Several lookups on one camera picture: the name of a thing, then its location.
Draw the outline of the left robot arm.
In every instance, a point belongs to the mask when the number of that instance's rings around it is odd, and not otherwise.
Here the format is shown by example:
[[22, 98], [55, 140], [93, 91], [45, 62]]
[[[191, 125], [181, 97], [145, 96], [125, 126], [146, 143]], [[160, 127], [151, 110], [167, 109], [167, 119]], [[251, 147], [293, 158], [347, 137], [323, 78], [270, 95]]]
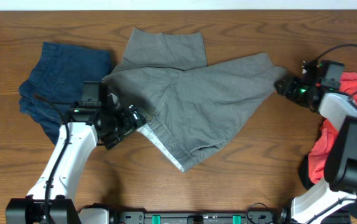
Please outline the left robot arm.
[[24, 198], [6, 207], [7, 223], [119, 223], [107, 205], [94, 203], [77, 210], [74, 198], [86, 162], [97, 146], [111, 149], [145, 125], [134, 105], [126, 108], [107, 84], [85, 82], [81, 100], [60, 116], [55, 149], [36, 184]]

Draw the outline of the grey cotton shorts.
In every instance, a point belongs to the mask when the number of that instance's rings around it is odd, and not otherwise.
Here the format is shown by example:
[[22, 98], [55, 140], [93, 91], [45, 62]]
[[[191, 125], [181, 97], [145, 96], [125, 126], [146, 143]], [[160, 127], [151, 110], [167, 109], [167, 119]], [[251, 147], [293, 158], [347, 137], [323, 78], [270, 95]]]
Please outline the grey cotton shorts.
[[104, 82], [138, 107], [140, 132], [185, 172], [222, 150], [285, 73], [266, 53], [209, 65], [201, 33], [134, 29]]

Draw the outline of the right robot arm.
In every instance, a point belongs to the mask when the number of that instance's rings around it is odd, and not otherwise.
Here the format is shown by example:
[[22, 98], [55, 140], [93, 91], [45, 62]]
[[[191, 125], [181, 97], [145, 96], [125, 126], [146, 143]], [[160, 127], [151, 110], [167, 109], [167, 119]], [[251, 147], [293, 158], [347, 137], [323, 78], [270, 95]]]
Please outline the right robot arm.
[[276, 223], [350, 223], [343, 207], [357, 203], [357, 104], [340, 91], [342, 63], [304, 62], [302, 78], [286, 76], [275, 83], [278, 94], [319, 113], [338, 131], [323, 178], [283, 208]]

